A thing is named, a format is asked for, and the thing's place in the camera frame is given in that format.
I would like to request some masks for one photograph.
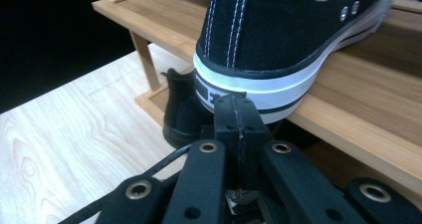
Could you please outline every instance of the dark background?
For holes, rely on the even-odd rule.
[[[0,0],[0,113],[134,51],[98,0]]]

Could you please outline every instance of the shoe eyelet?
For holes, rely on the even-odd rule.
[[[348,13],[348,7],[345,6],[343,7],[343,9],[341,9],[340,22],[344,22],[344,20],[347,18],[347,13]]]
[[[359,1],[355,1],[354,3],[353,3],[353,6],[351,7],[351,15],[356,15],[356,13],[357,13],[357,10],[359,9],[359,5],[360,5],[360,2]]]

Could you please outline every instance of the white shoe sole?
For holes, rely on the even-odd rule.
[[[251,100],[264,123],[287,117],[300,104],[317,77],[326,57],[345,46],[356,43],[374,33],[384,20],[392,0],[379,0],[360,15],[354,25],[335,38],[306,68],[276,79],[253,80],[225,76],[208,69],[197,56],[193,62],[196,71],[195,92],[202,105],[214,110],[214,100],[229,94],[239,94]]]

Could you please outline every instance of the canvas sneaker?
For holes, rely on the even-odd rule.
[[[194,55],[195,94],[237,94],[264,123],[300,104],[333,51],[375,32],[392,0],[210,0]]]

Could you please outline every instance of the white rubber midsole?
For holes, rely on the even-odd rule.
[[[298,100],[302,98],[314,83],[317,77],[317,71],[326,57],[331,52],[353,44],[376,31],[381,24],[386,11],[388,11],[390,4],[391,0],[379,0],[366,14],[361,15],[363,17],[360,18],[356,24],[334,39],[314,62],[294,74],[266,80],[229,77],[208,69],[202,64],[200,58],[195,53],[193,62],[197,76],[205,82],[201,81],[201,79],[197,80],[210,91],[210,94],[213,93],[213,95],[217,94],[219,96],[224,96],[231,92],[246,93],[246,98],[254,102],[258,110],[276,111],[273,113],[274,118],[265,118],[266,120],[280,120],[292,112],[292,107],[296,107],[299,104]],[[202,104],[208,110],[213,111],[213,100],[204,99],[198,92],[197,95]],[[287,110],[291,112],[286,113],[277,110],[281,107],[288,107]]]

